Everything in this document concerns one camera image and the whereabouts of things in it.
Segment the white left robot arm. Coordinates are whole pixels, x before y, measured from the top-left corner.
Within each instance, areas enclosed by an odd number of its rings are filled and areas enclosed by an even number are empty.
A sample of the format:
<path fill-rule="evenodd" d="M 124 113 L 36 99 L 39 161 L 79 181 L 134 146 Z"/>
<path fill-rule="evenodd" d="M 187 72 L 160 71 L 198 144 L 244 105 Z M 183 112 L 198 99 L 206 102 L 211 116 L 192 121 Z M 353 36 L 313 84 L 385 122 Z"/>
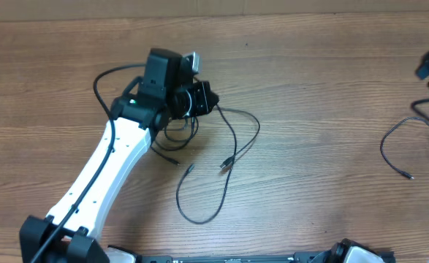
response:
<path fill-rule="evenodd" d="M 96 150 L 76 181 L 44 218 L 20 228 L 24 262 L 139 262 L 134 252 L 99 244 L 110 208 L 138 160 L 173 120 L 207 115 L 218 103 L 198 53 L 151 49 L 137 76 L 103 109 L 108 117 Z"/>

